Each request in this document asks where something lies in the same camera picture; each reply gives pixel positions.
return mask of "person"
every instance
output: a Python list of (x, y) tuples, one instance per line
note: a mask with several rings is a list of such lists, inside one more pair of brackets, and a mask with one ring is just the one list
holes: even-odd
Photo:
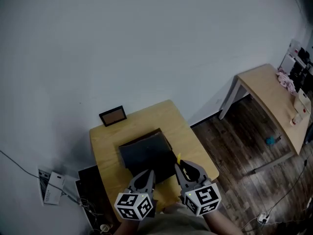
[(144, 220), (124, 220), (114, 235), (243, 235), (220, 211), (194, 216), (182, 203), (175, 203)]

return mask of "table leg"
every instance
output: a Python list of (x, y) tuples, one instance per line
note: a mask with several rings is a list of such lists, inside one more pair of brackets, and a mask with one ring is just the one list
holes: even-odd
[(238, 90), (240, 88), (240, 85), (241, 85), (241, 83), (240, 83), (239, 79), (237, 79), (236, 85), (233, 88), (233, 91), (231, 92), (231, 94), (230, 94), (226, 104), (224, 105), (224, 108), (223, 108), (221, 114), (219, 115), (219, 119), (220, 120), (222, 120), (225, 117), (229, 107), (234, 102), (235, 96), (237, 95), (237, 92), (238, 92)]
[(271, 168), (274, 165), (277, 165), (277, 164), (287, 160), (288, 158), (291, 158), (293, 155), (294, 155), (294, 152), (289, 152), (286, 155), (284, 155), (284, 156), (282, 156), (282, 157), (280, 157), (280, 158), (278, 158), (278, 159), (276, 159), (276, 160), (274, 160), (274, 161), (272, 161), (272, 162), (270, 162), (264, 166), (261, 166), (259, 168), (254, 169), (253, 171), (254, 171), (254, 173), (258, 173), (262, 170), (267, 170), (268, 168)]

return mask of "wooden desk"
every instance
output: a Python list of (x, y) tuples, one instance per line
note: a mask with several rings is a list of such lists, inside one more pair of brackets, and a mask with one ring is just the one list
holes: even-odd
[(308, 129), (310, 116), (307, 116), (298, 125), (291, 126), (290, 120), (293, 119), (297, 113), (293, 107), (295, 97), (291, 95), (286, 88), (280, 85), (276, 73), (277, 70), (272, 65), (266, 64), (237, 75), (237, 83), (219, 116), (220, 119), (223, 119), (238, 89), (240, 86), (243, 86), (255, 98), (273, 120), (280, 132), (286, 137), (291, 151), (283, 157), (255, 169), (255, 172), (278, 164), (294, 154), (299, 154)]
[[(201, 165), (208, 177), (214, 180), (219, 172), (199, 142), (196, 135), (170, 100), (158, 103), (127, 115), (127, 119), (105, 127), (100, 125), (90, 130), (92, 149), (97, 161), (103, 185), (113, 206), (118, 193), (123, 192), (132, 179), (128, 169), (121, 163), (118, 147), (146, 133), (160, 128), (181, 159)], [(154, 198), (158, 200), (156, 210), (175, 203), (181, 188), (176, 176), (156, 185)]]

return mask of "wooden floor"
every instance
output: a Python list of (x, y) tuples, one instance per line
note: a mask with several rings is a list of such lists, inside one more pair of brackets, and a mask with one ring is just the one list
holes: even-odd
[[(280, 133), (249, 96), (232, 105), (223, 120), (214, 116), (192, 129), (220, 172), (217, 183), (222, 193), (222, 211), (240, 228), (287, 193), (300, 175), (304, 160), (313, 151), (311, 142), (302, 147), (300, 156), (252, 174), (253, 169), (286, 154), (289, 148), (284, 137), (273, 146), (266, 145), (267, 137), (276, 138)], [(271, 212), (269, 223), (303, 217), (305, 211), (301, 211), (313, 193), (312, 171), (313, 155), (295, 188)], [(253, 220), (244, 230), (255, 227), (258, 223)], [(256, 229), (246, 234), (274, 234), (276, 228), (277, 224), (265, 225), (261, 231)]]

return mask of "pink cloth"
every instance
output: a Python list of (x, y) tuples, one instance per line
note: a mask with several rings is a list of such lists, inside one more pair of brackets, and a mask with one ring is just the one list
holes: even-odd
[(296, 93), (296, 91), (295, 91), (295, 87), (294, 87), (293, 81), (287, 76), (287, 74), (285, 73), (283, 68), (279, 67), (278, 73), (276, 73), (276, 75), (278, 76), (278, 81), (280, 82), (280, 84), (283, 87), (287, 88), (287, 90), (292, 95), (294, 95)]

